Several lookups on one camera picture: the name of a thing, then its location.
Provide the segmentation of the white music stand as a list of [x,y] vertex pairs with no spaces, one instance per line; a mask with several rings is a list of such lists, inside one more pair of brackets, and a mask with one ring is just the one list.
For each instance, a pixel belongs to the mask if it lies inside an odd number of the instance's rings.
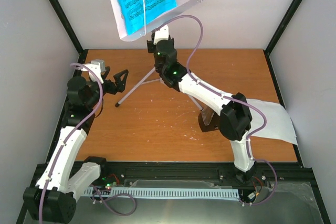
[[119,38],[135,41],[147,34],[148,52],[154,54],[154,68],[167,86],[179,89],[178,78],[186,74],[176,65],[177,53],[168,24],[183,17],[183,12],[203,0],[110,0]]

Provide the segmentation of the white sheet music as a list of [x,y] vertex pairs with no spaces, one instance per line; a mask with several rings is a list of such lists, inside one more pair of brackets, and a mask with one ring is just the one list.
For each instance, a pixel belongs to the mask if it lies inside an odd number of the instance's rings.
[[260,113],[250,109],[253,118],[250,129],[252,134],[250,136],[282,140],[297,145],[297,136],[292,120],[282,105],[257,99],[247,99],[247,103],[260,110],[267,120],[263,129],[254,132],[263,125],[264,119]]

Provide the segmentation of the black metronome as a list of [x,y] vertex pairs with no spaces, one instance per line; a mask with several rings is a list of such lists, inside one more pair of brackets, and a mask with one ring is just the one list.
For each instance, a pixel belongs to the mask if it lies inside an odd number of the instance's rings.
[[202,132],[218,130],[219,120],[219,115],[208,106],[204,106],[198,115],[198,124]]

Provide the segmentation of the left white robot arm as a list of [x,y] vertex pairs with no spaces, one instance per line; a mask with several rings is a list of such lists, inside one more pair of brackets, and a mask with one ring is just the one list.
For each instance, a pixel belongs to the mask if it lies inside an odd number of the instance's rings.
[[123,92],[129,72],[123,70],[111,81],[107,79],[109,67],[94,63],[76,63],[74,67],[88,72],[89,79],[75,76],[68,81],[65,114],[56,147],[43,174],[23,194],[30,216],[39,223],[70,223],[85,190],[94,181],[101,184],[109,177],[107,160],[103,157],[88,157],[74,175],[71,171],[104,95]]

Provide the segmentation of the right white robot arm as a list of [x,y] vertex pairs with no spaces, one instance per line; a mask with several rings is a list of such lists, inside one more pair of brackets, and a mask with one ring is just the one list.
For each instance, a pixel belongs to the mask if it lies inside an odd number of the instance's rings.
[[247,184],[255,173],[256,165],[248,152],[250,143],[247,133],[251,129],[252,115],[246,106],[245,96],[221,91],[208,83],[202,83],[195,74],[188,73],[186,67],[177,60],[174,39],[169,33],[152,32],[147,47],[148,52],[154,55],[155,70],[166,86],[194,97],[214,111],[214,123],[205,123],[199,119],[200,127],[202,131],[219,129],[230,141],[235,177],[241,184]]

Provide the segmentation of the clear plastic metronome cover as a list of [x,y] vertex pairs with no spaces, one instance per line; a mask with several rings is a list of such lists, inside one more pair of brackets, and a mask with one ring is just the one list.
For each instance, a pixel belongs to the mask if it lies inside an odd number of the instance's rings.
[[202,109],[201,111],[201,116],[202,116],[202,120],[203,120],[203,123],[204,125],[208,126],[210,125],[211,121],[212,121],[212,118],[214,116],[214,110],[209,107],[209,106],[204,106],[204,108]]

